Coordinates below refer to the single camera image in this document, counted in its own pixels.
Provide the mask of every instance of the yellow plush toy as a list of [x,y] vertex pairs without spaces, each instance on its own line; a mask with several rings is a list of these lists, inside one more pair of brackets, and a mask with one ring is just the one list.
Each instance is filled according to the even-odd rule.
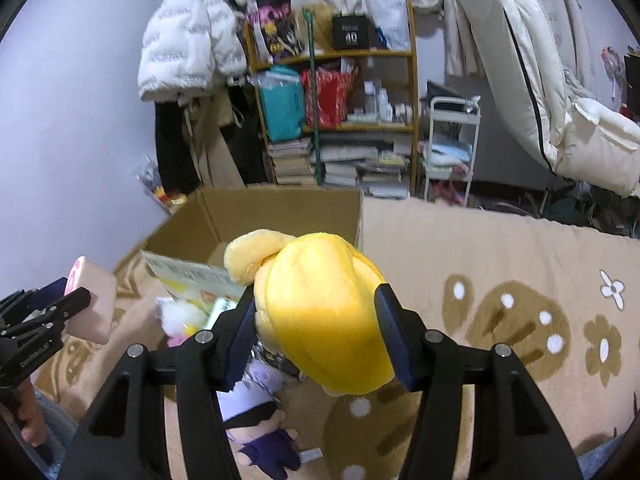
[[260,229],[236,238],[225,267],[254,283],[258,337],[329,394],[366,394],[394,376],[373,296],[385,279],[337,235]]

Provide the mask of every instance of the white puffer jacket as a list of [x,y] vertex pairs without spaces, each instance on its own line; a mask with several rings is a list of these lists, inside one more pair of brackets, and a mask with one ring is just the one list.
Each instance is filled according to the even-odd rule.
[[143,37],[140,98],[183,104],[242,75],[246,58],[236,27],[224,0],[163,0]]

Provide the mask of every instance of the pink fan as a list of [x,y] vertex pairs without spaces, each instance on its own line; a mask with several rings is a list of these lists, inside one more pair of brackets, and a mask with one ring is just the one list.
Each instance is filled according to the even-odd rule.
[[616,99],[616,82],[621,82],[625,77],[625,66],[620,61],[620,56],[612,47],[602,49],[600,54],[604,62],[604,70],[611,80],[611,100]]

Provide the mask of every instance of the red bag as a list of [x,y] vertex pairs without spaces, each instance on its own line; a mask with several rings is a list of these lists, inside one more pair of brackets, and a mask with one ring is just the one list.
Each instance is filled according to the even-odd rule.
[[[321,128],[332,128],[347,118],[347,99],[358,74],[354,70],[344,74],[337,70],[316,70],[316,89],[318,92],[318,125]],[[311,95],[311,73],[302,73],[302,84],[305,88],[306,122],[314,124],[314,109]]]

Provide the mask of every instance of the teal bag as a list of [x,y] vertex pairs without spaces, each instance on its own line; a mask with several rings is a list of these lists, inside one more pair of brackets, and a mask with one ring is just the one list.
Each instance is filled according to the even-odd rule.
[[299,139],[305,122],[305,91],[298,72],[273,66],[258,74],[258,89],[271,142]]

